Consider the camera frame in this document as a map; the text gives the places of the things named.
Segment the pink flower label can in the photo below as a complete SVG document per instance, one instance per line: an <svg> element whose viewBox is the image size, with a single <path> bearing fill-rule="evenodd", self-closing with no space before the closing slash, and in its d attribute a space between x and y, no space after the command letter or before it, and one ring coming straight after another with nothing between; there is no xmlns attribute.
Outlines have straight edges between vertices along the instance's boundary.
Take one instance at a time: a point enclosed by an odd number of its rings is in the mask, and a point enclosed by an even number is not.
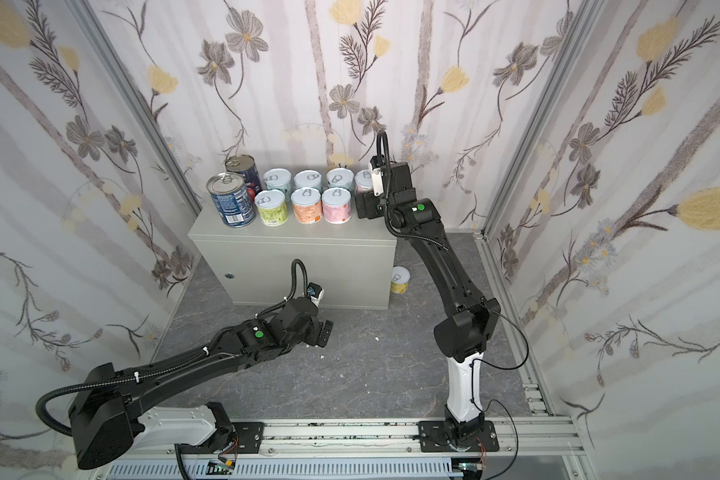
<svg viewBox="0 0 720 480"><path fill-rule="evenodd" d="M355 175L355 193L361 194L374 190L372 173L369 170L361 170Z"/></svg>

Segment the teal label can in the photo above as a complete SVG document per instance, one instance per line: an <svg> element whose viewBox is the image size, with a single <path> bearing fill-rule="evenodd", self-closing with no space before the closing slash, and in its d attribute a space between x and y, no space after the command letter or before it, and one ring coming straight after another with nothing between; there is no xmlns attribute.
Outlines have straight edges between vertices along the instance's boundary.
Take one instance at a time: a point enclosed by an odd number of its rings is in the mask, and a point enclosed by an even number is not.
<svg viewBox="0 0 720 480"><path fill-rule="evenodd" d="M328 188L342 188L350 193L354 191L354 180L355 174L347 168L334 168L326 174Z"/></svg>

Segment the pale blue label can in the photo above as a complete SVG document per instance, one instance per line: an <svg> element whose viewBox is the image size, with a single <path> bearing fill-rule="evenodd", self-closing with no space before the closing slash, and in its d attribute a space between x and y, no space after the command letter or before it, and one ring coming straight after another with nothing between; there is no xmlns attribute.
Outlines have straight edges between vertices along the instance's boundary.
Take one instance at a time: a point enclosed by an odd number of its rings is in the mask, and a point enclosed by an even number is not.
<svg viewBox="0 0 720 480"><path fill-rule="evenodd" d="M313 188L319 192L323 189L322 174L316 170L306 169L299 171L294 177L294 188Z"/></svg>

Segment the orange label can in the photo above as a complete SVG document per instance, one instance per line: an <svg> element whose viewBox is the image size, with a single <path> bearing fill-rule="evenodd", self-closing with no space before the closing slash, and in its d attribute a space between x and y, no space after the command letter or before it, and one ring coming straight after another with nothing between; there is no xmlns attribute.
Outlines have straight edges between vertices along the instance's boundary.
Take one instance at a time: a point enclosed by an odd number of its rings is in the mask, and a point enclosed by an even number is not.
<svg viewBox="0 0 720 480"><path fill-rule="evenodd" d="M295 190L291 195L293 213L301 224L314 224L322 218L322 194L312 187Z"/></svg>

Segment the green label can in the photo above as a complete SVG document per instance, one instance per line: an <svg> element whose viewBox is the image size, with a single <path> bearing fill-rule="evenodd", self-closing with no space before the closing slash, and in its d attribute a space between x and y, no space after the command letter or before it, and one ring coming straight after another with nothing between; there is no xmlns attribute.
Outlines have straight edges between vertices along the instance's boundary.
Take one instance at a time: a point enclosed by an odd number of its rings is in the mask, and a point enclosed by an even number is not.
<svg viewBox="0 0 720 480"><path fill-rule="evenodd" d="M288 220L286 198L282 191L263 190L256 195L254 202L265 226L281 226Z"/></svg>

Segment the light blue label can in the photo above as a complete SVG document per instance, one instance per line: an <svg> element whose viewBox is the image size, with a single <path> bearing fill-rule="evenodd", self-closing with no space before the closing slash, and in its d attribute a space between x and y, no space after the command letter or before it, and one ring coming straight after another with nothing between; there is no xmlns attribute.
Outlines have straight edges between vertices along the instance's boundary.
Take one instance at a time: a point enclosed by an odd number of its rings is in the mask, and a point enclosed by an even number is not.
<svg viewBox="0 0 720 480"><path fill-rule="evenodd" d="M264 175L264 184L267 190L277 190L290 198L293 186L292 174L285 168L273 168Z"/></svg>

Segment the blue nutrition label can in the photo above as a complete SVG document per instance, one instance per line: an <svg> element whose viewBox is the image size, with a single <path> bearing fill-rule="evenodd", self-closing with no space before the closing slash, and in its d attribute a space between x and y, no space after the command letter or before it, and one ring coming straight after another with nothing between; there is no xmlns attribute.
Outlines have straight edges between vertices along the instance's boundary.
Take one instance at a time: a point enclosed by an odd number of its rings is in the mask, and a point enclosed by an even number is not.
<svg viewBox="0 0 720 480"><path fill-rule="evenodd" d="M245 227L255 220L254 206L242 175L219 173L208 180L206 188L227 226Z"/></svg>

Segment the dark blue tomato can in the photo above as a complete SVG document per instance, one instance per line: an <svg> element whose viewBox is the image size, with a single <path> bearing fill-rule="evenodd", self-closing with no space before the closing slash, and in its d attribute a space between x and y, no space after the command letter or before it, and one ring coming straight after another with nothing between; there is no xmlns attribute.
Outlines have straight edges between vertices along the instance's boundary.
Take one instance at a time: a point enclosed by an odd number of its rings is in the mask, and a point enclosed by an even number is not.
<svg viewBox="0 0 720 480"><path fill-rule="evenodd" d="M228 156L224 161L227 172L237 173L244 178L245 185L252 201L262 191L261 180L254 158L248 154Z"/></svg>

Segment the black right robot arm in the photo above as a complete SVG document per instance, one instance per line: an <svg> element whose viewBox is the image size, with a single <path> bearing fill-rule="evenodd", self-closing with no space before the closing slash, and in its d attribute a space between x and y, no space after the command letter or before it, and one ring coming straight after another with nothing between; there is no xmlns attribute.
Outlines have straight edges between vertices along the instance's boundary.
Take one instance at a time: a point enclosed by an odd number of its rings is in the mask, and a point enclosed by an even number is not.
<svg viewBox="0 0 720 480"><path fill-rule="evenodd" d="M419 199L406 163L372 158L371 191L355 197L360 218L381 218L393 236L409 242L419 255L440 295L445 319L433 334L447 358L449 393L443 440L465 449L485 428L479 398L480 366L499 320L500 306L474 284L454 252L441 216L429 199Z"/></svg>

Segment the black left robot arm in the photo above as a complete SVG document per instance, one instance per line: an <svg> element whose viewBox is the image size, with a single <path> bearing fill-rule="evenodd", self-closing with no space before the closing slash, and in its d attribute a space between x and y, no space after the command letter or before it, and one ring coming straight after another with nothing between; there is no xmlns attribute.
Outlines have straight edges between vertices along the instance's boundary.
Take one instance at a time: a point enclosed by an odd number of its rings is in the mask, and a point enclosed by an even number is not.
<svg viewBox="0 0 720 480"><path fill-rule="evenodd" d="M124 453L146 427L147 410L216 377L289 353L297 345L324 347L334 323L318 318L308 298L292 299L277 313L223 328L204 346L166 360L116 371L94 368L68 416L78 467L101 467Z"/></svg>

